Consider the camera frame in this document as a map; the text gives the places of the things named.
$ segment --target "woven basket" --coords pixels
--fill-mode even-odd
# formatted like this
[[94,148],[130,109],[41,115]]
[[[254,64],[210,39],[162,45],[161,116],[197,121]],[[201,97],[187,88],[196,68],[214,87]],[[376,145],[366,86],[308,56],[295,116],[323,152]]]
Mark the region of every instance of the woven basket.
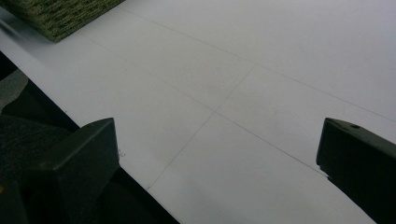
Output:
[[59,42],[124,0],[0,0],[40,34]]

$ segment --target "dark object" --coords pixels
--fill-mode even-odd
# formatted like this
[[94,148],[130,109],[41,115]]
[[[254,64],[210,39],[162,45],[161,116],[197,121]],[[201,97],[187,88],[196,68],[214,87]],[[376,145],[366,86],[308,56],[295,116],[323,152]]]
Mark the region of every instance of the dark object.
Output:
[[78,129],[77,124],[30,79],[18,99],[6,105],[2,114],[63,127],[70,132]]
[[49,221],[82,223],[119,168],[113,119],[88,124],[29,169],[29,183],[44,196]]
[[[111,182],[118,184],[119,186],[123,186],[128,192],[130,192],[130,194],[134,196],[134,200],[138,204],[140,204],[139,206],[143,206],[143,209],[147,211],[147,213],[144,214],[144,217],[154,217],[158,223],[178,224],[178,222],[122,168],[117,170],[117,172],[113,175]],[[116,210],[114,208],[112,209],[112,211],[118,211],[118,213],[122,213],[122,210]],[[117,212],[111,213],[110,211],[108,211],[105,213],[108,214],[109,217],[117,215]],[[114,222],[115,218],[109,220],[113,220],[112,222],[110,221],[109,223],[114,223],[114,224],[117,223]],[[152,221],[151,218],[148,218],[146,220],[148,220],[148,222],[141,221],[136,223],[151,223]],[[126,222],[126,219],[124,219],[117,224],[122,224],[122,223],[134,223],[134,222]]]
[[0,180],[25,185],[26,169],[70,134],[59,127],[0,115]]
[[17,182],[0,184],[0,222],[4,224],[29,223]]
[[0,81],[15,70],[17,70],[17,66],[0,51]]
[[108,183],[106,186],[101,198],[101,205],[104,223],[165,223],[158,222],[147,208],[123,185],[113,182]]
[[360,126],[325,119],[317,164],[377,223],[396,223],[396,146]]

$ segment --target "white surface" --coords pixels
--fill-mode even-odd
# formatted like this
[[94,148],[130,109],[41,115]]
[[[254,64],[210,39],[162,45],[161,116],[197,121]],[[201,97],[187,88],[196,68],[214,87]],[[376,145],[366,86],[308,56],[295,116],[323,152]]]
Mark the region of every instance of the white surface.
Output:
[[121,6],[396,121],[394,101],[383,104],[396,95],[394,0],[134,0]]
[[396,142],[396,123],[261,67],[253,69],[218,112],[318,170],[326,118],[359,124]]
[[0,9],[0,50],[182,223],[373,223],[315,157],[326,117],[396,142],[394,9],[127,0],[56,45]]
[[373,223],[324,176],[217,114],[149,192],[182,223]]

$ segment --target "gray fabric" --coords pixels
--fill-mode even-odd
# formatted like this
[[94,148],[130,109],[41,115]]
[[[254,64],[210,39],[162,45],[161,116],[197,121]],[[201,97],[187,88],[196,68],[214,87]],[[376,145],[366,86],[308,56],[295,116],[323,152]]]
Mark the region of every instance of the gray fabric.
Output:
[[62,128],[0,115],[0,181],[23,181],[24,170],[68,135]]
[[6,105],[18,98],[27,81],[28,77],[19,69],[0,81],[0,113]]

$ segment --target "wicker basket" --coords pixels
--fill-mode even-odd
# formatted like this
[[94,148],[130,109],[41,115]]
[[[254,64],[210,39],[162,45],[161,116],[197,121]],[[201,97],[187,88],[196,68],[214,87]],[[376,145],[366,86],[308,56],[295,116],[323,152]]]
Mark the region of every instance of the wicker basket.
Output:
[[0,0],[3,7],[59,42],[124,0]]

